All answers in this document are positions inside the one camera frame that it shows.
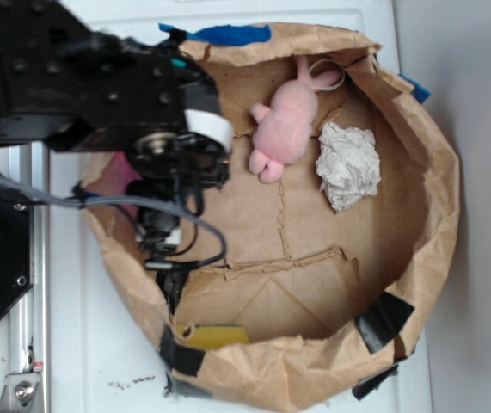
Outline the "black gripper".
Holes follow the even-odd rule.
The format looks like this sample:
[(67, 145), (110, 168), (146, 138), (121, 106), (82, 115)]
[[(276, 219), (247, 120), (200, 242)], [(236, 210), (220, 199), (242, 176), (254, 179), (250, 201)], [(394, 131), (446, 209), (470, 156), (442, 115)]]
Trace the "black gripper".
[[(126, 194), (144, 197), (156, 206), (139, 206), (137, 232), (140, 249), (150, 255), (147, 269), (197, 269), (224, 258), (227, 243), (222, 233), (201, 219), (207, 188), (221, 188), (230, 177), (231, 148), (199, 133), (155, 133), (126, 151), (126, 160), (141, 176), (126, 187)], [(174, 262), (194, 243), (178, 251), (176, 235), (183, 219), (196, 230), (210, 232), (221, 245), (215, 256), (198, 261)]]

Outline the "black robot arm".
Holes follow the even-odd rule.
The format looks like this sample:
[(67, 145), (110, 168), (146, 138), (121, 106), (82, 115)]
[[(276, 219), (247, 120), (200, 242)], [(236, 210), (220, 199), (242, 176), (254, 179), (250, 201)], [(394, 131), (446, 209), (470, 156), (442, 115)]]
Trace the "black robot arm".
[(108, 203), (138, 208), (150, 270), (201, 267), (177, 262), (169, 236), (181, 219), (202, 226), (203, 190), (229, 177), (233, 128), (215, 81), (180, 52), (185, 38), (174, 29), (148, 46), (92, 30), (57, 1), (0, 1), (0, 146), (124, 154), (139, 179)]

